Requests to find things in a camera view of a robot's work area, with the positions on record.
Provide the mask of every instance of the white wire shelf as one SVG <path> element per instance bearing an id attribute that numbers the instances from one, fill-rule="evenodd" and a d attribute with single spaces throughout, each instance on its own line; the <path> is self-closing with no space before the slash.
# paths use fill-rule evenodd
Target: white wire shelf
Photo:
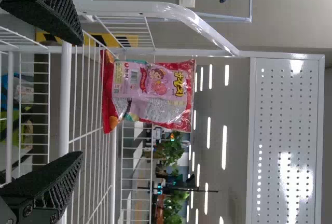
<path id="1" fill-rule="evenodd" d="M 17 32 L 11 31 L 10 29 L 0 26 L 0 43 L 9 45 L 16 49 L 19 49 L 21 45 L 35 46 L 38 45 L 45 50 L 48 48 L 26 36 L 23 36 Z"/>

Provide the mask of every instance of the perforated metal panel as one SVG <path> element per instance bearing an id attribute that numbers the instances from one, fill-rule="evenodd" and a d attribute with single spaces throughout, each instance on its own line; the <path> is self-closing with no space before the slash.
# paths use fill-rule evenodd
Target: perforated metal panel
<path id="1" fill-rule="evenodd" d="M 319 62 L 256 60 L 252 223 L 315 223 Z"/>

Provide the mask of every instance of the yellow and black striped tape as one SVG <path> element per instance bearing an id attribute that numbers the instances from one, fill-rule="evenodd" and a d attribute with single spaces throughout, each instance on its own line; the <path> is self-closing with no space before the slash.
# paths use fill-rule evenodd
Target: yellow and black striped tape
<path id="1" fill-rule="evenodd" d="M 116 41 L 115 38 L 112 37 L 111 34 L 107 33 L 89 33 L 96 40 L 101 42 L 103 45 L 107 47 L 120 47 L 120 44 Z M 125 47 L 137 47 L 139 44 L 139 37 L 137 35 L 118 35 L 116 36 L 118 41 L 121 41 L 123 46 Z M 56 41 L 58 44 L 62 44 L 62 39 L 57 36 L 53 36 L 45 31 L 36 32 L 36 41 L 41 43 L 42 41 Z M 98 46 L 93 39 L 89 38 L 86 34 L 84 35 L 84 44 L 91 46 Z"/>

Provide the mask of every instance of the fluorescent light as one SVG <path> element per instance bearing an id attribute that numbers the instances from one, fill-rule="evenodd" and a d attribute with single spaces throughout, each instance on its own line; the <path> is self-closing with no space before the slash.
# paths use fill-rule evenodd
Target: fluorescent light
<path id="1" fill-rule="evenodd" d="M 193 208 L 193 191 L 190 193 L 190 208 Z"/>
<path id="2" fill-rule="evenodd" d="M 189 205 L 187 205 L 187 223 L 189 222 Z"/>
<path id="3" fill-rule="evenodd" d="M 193 111 L 193 129 L 196 130 L 196 110 Z"/>
<path id="4" fill-rule="evenodd" d="M 201 92 L 203 91 L 203 67 L 201 67 L 201 81 L 200 81 L 200 86 L 201 86 Z"/>
<path id="5" fill-rule="evenodd" d="M 196 208 L 195 224 L 198 224 L 198 208 Z"/>
<path id="6" fill-rule="evenodd" d="M 208 183 L 205 183 L 205 197 L 204 197 L 204 213 L 205 215 L 208 214 L 208 201 L 209 201 L 209 193 L 208 193 L 208 190 L 209 190 L 209 184 Z"/>
<path id="7" fill-rule="evenodd" d="M 225 65 L 225 86 L 229 84 L 229 65 Z"/>
<path id="8" fill-rule="evenodd" d="M 226 151 L 227 151 L 227 126 L 223 127 L 223 149 L 222 149 L 222 168 L 226 169 Z"/>
<path id="9" fill-rule="evenodd" d="M 224 47 L 225 47 L 226 51 L 230 53 L 230 49 L 226 46 L 224 46 Z"/>
<path id="10" fill-rule="evenodd" d="M 197 187 L 199 187 L 199 177 L 201 175 L 201 165 L 197 164 Z"/>
<path id="11" fill-rule="evenodd" d="M 191 170 L 192 172 L 195 171 L 195 152 L 192 152 L 192 162 L 191 162 Z"/>
<path id="12" fill-rule="evenodd" d="M 210 64 L 210 70 L 209 70 L 209 89 L 212 89 L 212 70 L 213 66 Z"/>
<path id="13" fill-rule="evenodd" d="M 207 118 L 207 133 L 206 133 L 206 147 L 210 148 L 210 129 L 211 129 L 211 118 Z"/>
<path id="14" fill-rule="evenodd" d="M 197 72 L 195 73 L 195 93 L 197 92 Z"/>

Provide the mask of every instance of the snack bag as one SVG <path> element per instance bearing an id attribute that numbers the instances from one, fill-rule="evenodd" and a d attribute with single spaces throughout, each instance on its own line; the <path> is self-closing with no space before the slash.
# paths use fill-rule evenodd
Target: snack bag
<path id="1" fill-rule="evenodd" d="M 126 98 L 112 97 L 114 57 L 108 50 L 101 51 L 103 58 L 103 97 L 102 97 L 102 117 L 104 133 L 111 132 L 124 117 L 128 108 Z"/>
<path id="2" fill-rule="evenodd" d="M 151 65 L 133 65 L 127 62 L 127 65 L 123 63 L 123 67 L 123 83 L 120 85 L 117 81 L 114 84 L 114 92 L 117 93 L 113 96 L 117 97 L 119 93 L 131 98 L 126 114 L 127 120 L 154 123 L 179 131 L 191 131 L 195 60 Z M 131 80 L 133 70 L 140 72 L 134 76 L 139 83 Z M 117 80 L 119 77 L 115 74 L 114 79 Z"/>

